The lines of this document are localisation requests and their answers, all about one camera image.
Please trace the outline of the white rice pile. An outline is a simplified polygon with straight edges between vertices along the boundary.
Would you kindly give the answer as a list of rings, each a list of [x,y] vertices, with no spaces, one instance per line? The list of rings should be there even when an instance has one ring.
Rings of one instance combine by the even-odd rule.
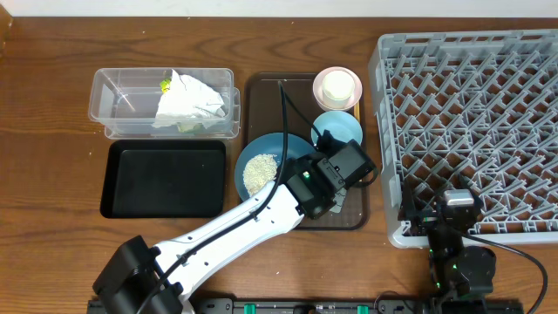
[[[274,154],[258,154],[247,162],[242,178],[249,196],[253,196],[275,179],[278,169],[275,157]]]

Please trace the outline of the dark blue plate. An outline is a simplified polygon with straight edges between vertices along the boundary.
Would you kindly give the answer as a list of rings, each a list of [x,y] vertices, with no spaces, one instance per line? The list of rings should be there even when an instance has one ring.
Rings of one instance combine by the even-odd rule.
[[[249,198],[248,190],[245,188],[243,182],[243,171],[248,161],[258,154],[273,154],[276,163],[279,164],[282,158],[282,138],[283,133],[268,133],[252,140],[242,150],[235,164],[235,187],[242,201],[246,201]],[[287,151],[288,159],[297,159],[314,152],[315,149],[309,142],[294,134],[289,134]]]

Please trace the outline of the white napkin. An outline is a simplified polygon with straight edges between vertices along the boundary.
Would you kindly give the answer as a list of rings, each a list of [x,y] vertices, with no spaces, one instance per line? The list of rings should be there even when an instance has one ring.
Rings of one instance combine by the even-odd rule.
[[[213,88],[197,78],[172,70],[160,82],[162,95],[155,114],[154,128],[176,126],[180,133],[208,128],[226,117],[225,102]]]

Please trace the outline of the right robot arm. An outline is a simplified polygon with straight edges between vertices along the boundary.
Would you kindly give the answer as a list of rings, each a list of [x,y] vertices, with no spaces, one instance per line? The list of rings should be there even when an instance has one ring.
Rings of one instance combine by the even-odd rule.
[[[411,223],[413,234],[427,237],[432,280],[442,294],[482,298],[493,292],[496,256],[488,248],[464,244],[464,234],[477,223],[483,201],[463,178],[459,184],[435,196],[430,207],[421,207],[406,182],[399,218]]]

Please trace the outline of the yellow green snack wrapper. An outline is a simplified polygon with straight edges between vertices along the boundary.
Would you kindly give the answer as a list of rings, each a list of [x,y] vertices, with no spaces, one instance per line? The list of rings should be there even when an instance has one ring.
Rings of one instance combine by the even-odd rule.
[[[163,92],[155,116],[154,127],[177,126],[181,133],[201,127],[199,119],[208,114],[201,110],[202,83],[188,75],[174,75],[160,83]]]

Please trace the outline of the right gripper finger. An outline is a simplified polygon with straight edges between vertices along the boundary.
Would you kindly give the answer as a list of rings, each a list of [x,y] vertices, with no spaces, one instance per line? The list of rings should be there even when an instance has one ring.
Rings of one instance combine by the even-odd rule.
[[[407,181],[404,181],[401,192],[402,199],[398,219],[400,221],[412,221],[418,215],[418,211],[416,209],[412,189]]]
[[[473,204],[474,205],[482,205],[483,201],[480,199],[479,195],[476,194],[472,188],[471,188],[471,181],[469,180],[468,177],[459,174],[458,175],[458,180],[459,180],[459,187],[461,189],[465,189],[469,192],[469,194],[471,195],[471,198],[473,199]]]

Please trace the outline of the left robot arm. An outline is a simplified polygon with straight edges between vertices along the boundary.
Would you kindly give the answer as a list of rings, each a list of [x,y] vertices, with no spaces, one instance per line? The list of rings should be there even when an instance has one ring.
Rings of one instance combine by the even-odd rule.
[[[141,236],[123,243],[92,289],[108,313],[190,313],[190,296],[216,271],[328,210],[347,181],[337,158],[287,160],[275,180],[206,225],[152,247]]]

